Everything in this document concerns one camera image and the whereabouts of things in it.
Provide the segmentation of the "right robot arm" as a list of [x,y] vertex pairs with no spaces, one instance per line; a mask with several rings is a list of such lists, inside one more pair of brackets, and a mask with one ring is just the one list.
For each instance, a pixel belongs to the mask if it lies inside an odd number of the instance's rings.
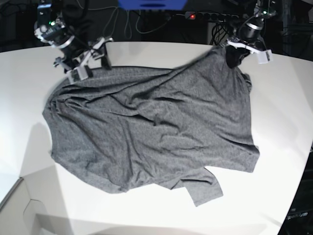
[[53,66],[61,66],[71,84],[93,77],[90,60],[100,60],[104,69],[112,68],[106,44],[113,42],[113,38],[99,37],[87,41],[79,36],[80,31],[81,28],[75,29],[66,21],[61,0],[39,1],[34,35],[42,43],[62,52],[63,56],[57,57]]

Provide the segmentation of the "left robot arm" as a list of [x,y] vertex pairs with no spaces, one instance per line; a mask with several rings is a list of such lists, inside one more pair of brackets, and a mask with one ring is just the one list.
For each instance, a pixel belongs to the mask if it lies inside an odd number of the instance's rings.
[[261,32],[266,20],[277,15],[276,1],[258,0],[253,15],[233,26],[233,34],[224,43],[225,59],[229,68],[241,64],[244,58],[256,54],[259,64],[273,61],[272,51],[266,47]]

